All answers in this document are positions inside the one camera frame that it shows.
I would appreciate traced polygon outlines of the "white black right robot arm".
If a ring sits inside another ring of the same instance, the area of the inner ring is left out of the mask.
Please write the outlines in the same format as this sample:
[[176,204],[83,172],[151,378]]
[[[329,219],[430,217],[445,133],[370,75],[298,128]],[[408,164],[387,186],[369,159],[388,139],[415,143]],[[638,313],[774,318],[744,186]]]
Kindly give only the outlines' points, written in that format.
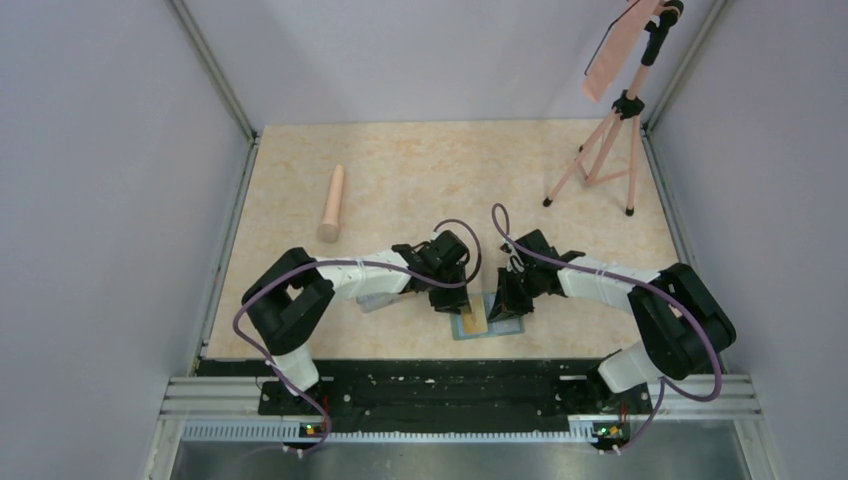
[[489,322],[532,313],[542,295],[591,300],[635,320],[639,340],[587,375],[587,400],[600,412],[614,411],[637,385],[684,380],[716,366],[719,353],[736,341],[732,322],[687,264],[653,271],[605,263],[580,251],[560,254],[540,230],[506,241],[501,249],[509,262],[498,270]]

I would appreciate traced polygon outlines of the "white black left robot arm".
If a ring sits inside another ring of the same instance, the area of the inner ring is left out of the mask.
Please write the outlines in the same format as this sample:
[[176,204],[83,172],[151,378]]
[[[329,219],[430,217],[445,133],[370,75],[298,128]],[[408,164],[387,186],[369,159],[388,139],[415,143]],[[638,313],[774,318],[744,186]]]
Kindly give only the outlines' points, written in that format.
[[469,307],[468,246],[452,231],[417,244],[395,244],[358,257],[321,258],[302,247],[286,251],[243,294],[239,313],[263,342],[263,354],[286,383],[283,401],[297,413],[319,404],[317,367],[308,340],[335,301],[392,301],[425,293],[438,313]]

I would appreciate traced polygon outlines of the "gold credit card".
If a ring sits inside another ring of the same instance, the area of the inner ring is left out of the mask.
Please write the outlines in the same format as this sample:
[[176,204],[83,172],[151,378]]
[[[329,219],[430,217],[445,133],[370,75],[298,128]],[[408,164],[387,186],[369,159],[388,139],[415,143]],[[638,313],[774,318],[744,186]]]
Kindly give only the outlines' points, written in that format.
[[480,335],[488,331],[484,296],[469,298],[468,310],[461,316],[461,326],[465,335]]

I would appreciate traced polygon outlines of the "clear plastic card box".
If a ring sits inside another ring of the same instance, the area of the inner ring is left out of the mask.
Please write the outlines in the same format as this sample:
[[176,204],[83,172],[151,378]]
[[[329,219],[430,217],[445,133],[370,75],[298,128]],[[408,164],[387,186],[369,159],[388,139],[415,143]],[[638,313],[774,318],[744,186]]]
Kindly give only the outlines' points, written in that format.
[[399,294],[372,294],[356,298],[356,303],[362,313],[369,314],[394,305],[403,300]]

